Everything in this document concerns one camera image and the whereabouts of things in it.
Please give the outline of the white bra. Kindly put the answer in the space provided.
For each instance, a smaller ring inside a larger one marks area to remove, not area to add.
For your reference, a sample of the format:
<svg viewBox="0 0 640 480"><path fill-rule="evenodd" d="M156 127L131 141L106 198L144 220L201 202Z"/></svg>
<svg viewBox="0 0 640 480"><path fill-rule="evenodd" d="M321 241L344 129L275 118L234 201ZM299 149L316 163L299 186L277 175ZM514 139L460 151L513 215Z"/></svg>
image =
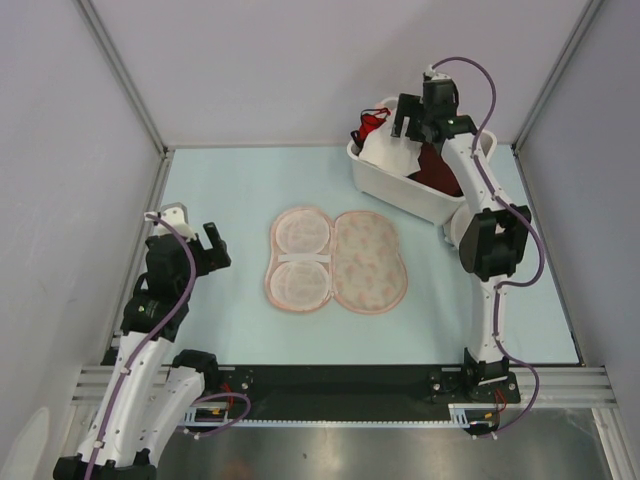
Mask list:
<svg viewBox="0 0 640 480"><path fill-rule="evenodd" d="M361 161L398 176L409 177L420 170L422 144L407 137L391 135L392 120L369 133L358 154Z"/></svg>

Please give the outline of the peach floral mesh laundry bag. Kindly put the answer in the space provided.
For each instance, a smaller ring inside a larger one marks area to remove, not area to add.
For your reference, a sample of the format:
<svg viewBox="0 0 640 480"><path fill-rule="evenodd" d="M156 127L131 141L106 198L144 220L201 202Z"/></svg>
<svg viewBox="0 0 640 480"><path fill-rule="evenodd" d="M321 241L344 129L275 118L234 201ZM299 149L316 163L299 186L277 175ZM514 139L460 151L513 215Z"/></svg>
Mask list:
<svg viewBox="0 0 640 480"><path fill-rule="evenodd" d="M271 226L270 247L265 293L284 311L310 313L335 300L354 313L378 315L408 289L396 227L373 211L331 219L315 207L287 210Z"/></svg>

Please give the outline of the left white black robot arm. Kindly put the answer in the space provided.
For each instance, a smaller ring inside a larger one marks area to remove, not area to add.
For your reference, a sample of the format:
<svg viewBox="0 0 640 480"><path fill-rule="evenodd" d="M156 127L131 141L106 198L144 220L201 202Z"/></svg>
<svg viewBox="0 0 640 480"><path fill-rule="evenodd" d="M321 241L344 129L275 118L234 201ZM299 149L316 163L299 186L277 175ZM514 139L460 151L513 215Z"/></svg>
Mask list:
<svg viewBox="0 0 640 480"><path fill-rule="evenodd" d="M168 440L189 406L221 387L214 355L184 350L162 392L152 387L189 312L197 278L227 268L226 242L212 222L204 248L186 223L159 220L145 244L146 270L123 311L122 335L101 405L77 452L58 459L56 479L154 479Z"/></svg>

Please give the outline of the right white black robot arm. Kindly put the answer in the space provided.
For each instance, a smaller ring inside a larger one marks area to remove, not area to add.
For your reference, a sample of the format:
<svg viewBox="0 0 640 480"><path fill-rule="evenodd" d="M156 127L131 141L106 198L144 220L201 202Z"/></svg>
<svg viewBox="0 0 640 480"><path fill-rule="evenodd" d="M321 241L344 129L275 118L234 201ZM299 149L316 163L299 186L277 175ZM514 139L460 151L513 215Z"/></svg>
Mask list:
<svg viewBox="0 0 640 480"><path fill-rule="evenodd" d="M434 146L455 176L470 212L458 242L459 259L472 280L471 340L464 350L460 380L463 393L484 401L509 378L502 342L507 281L525 253L531 212L516 206L501 189L480 146L481 131L458 113L454 81L430 73L422 95L401 94L391 135Z"/></svg>

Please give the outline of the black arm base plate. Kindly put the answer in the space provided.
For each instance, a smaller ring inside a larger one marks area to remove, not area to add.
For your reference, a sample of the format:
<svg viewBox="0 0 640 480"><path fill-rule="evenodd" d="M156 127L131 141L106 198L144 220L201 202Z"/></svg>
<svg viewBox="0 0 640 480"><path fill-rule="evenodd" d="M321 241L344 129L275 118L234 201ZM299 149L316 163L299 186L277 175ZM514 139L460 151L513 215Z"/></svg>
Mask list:
<svg viewBox="0 0 640 480"><path fill-rule="evenodd" d="M451 365L220 366L202 395L229 392L249 398L249 420L267 422L438 421L450 404L521 404L514 373L474 385Z"/></svg>

